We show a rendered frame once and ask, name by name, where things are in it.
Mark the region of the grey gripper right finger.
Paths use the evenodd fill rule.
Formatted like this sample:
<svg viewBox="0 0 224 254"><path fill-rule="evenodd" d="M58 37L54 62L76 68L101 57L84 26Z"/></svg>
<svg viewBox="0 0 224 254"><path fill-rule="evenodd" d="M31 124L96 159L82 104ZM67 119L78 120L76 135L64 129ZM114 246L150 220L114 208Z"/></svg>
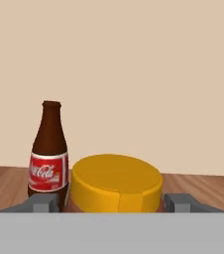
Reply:
<svg viewBox="0 0 224 254"><path fill-rule="evenodd" d="M222 209L201 203L189 193L166 193L164 211L175 213L222 212Z"/></svg>

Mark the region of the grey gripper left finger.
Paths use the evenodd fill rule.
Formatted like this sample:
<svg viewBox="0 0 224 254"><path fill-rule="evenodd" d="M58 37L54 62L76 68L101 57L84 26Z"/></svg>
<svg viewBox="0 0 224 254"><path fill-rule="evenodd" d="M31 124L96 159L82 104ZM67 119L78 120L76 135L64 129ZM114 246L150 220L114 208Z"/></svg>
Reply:
<svg viewBox="0 0 224 254"><path fill-rule="evenodd" d="M2 209L2 212L59 212L56 193L33 194L23 203Z"/></svg>

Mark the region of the brown cola bottle red label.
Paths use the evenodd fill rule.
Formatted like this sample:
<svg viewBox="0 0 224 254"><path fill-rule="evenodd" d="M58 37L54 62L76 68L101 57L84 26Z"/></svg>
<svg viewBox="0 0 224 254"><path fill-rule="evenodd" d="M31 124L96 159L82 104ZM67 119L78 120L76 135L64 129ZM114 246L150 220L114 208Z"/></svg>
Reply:
<svg viewBox="0 0 224 254"><path fill-rule="evenodd" d="M45 100L40 127L33 143L28 176L28 196L56 193L63 211L68 191L68 153L61 120L61 104Z"/></svg>

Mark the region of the honey bottle with yellow cap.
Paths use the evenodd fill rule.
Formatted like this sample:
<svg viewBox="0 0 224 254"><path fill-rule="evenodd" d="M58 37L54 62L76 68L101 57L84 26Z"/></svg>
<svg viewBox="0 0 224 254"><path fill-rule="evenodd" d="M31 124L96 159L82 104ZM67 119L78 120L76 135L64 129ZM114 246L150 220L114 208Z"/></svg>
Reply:
<svg viewBox="0 0 224 254"><path fill-rule="evenodd" d="M160 171L143 160L93 155L73 165L69 198L83 212L156 212L163 185Z"/></svg>

